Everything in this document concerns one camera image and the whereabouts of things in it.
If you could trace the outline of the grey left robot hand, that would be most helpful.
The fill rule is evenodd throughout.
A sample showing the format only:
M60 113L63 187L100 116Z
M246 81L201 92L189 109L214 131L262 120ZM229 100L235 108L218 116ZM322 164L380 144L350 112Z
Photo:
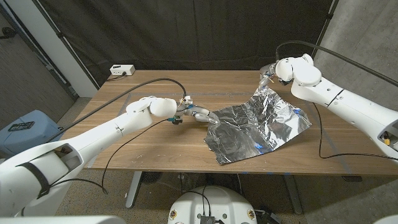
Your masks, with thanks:
M214 112L197 105L183 105L177 108L176 116L193 116L199 122L218 124L220 122Z

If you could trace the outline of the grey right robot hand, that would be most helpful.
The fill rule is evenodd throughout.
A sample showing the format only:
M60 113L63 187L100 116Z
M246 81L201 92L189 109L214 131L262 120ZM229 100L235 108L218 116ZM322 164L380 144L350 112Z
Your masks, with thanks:
M275 68L277 63L271 63L268 65L263 66L260 69L260 82L259 88L263 88L267 86L270 82L273 83L273 78L275 77Z

